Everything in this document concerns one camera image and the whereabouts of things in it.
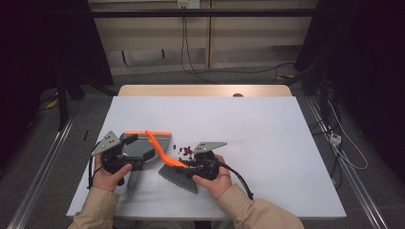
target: black curtain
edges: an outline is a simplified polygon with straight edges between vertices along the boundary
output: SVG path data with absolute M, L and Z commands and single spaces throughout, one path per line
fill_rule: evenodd
M 93 18 L 55 13 L 59 10 L 90 9 L 86 0 L 0 3 L 1 166 L 24 137 L 41 92 L 56 88 L 62 73 L 113 85 Z
M 318 7 L 336 8 L 333 0 Z M 403 3 L 351 0 L 355 9 L 329 56 L 329 76 L 363 134 L 381 158 L 405 180 L 405 14 Z M 296 63 L 305 69 L 319 57 L 336 26 L 313 18 Z

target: person's left hand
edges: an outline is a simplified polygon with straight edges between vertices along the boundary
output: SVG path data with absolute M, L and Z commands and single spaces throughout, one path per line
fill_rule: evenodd
M 102 167 L 101 154 L 95 156 L 95 171 L 100 167 Z M 131 169 L 132 164 L 126 164 L 116 173 L 110 174 L 104 168 L 101 168 L 94 174 L 93 187 L 113 193 L 117 188 L 119 180 L 131 172 Z

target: gray floor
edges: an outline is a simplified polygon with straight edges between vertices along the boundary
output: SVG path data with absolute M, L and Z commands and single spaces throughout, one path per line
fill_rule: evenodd
M 268 67 L 238 68 L 232 71 L 259 71 Z M 294 74 L 292 68 L 280 68 L 277 75 Z M 263 73 L 202 73 L 201 77 L 220 84 L 269 84 L 273 82 L 275 71 Z M 206 83 L 196 75 L 184 72 L 145 73 L 115 77 L 117 88 L 124 84 L 201 84 Z M 52 167 L 52 172 L 46 179 L 45 186 L 40 192 L 26 228 L 66 228 L 71 219 L 65 215 L 75 194 L 76 183 L 81 179 L 86 166 L 88 155 L 96 143 L 105 115 L 111 104 L 111 97 L 85 88 L 86 97 L 83 101 L 69 100 L 70 109 L 79 108 L 72 129 L 66 142 L 61 148 Z M 302 95 L 300 84 L 291 87 L 293 95 L 301 106 L 309 125 L 315 123 L 308 98 Z M 353 142 L 361 149 L 369 161 L 367 170 L 356 171 L 370 192 L 378 209 L 389 228 L 405 228 L 405 185 L 381 161 L 373 144 L 359 134 L 355 122 L 345 110 L 344 104 L 339 106 L 342 113 L 342 124 Z M 30 188 L 35 175 L 53 144 L 58 128 L 58 108 L 38 112 L 34 123 L 21 145 L 19 154 L 3 171 L 0 180 L 0 228 L 6 228 L 23 197 Z M 325 161 L 328 170 L 333 164 L 330 146 L 323 135 L 315 135 L 314 141 Z M 363 160 L 343 139 L 343 147 L 351 161 L 361 165 Z M 363 206 L 355 195 L 346 177 L 339 176 L 337 169 L 334 178 L 343 178 L 341 187 L 337 190 L 343 206 L 348 214 L 344 219 L 334 220 L 304 220 L 306 228 L 373 228 Z M 120 228 L 129 228 L 132 222 L 117 220 Z

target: gray brush bristles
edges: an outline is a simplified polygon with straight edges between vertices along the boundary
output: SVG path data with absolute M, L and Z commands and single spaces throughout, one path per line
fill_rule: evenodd
M 173 167 L 165 164 L 159 170 L 159 174 L 170 182 L 191 193 L 199 193 L 196 182 L 194 182 L 192 178 L 187 178 L 184 173 L 178 173 Z

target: hand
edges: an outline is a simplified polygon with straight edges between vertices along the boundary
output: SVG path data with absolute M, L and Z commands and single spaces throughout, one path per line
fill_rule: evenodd
M 219 155 L 215 157 L 222 163 L 225 163 L 224 158 Z M 220 172 L 214 180 L 209 180 L 206 178 L 199 177 L 197 175 L 193 176 L 193 180 L 200 184 L 202 187 L 206 188 L 214 199 L 220 198 L 223 193 L 232 186 L 232 179 L 230 178 L 230 173 L 227 169 L 220 166 Z
M 95 171 L 100 167 L 102 167 L 101 154 L 95 157 Z M 119 180 L 127 175 L 131 169 L 132 164 L 126 164 L 116 173 L 110 174 L 104 168 L 101 168 L 94 174 L 93 187 L 113 193 L 117 188 Z

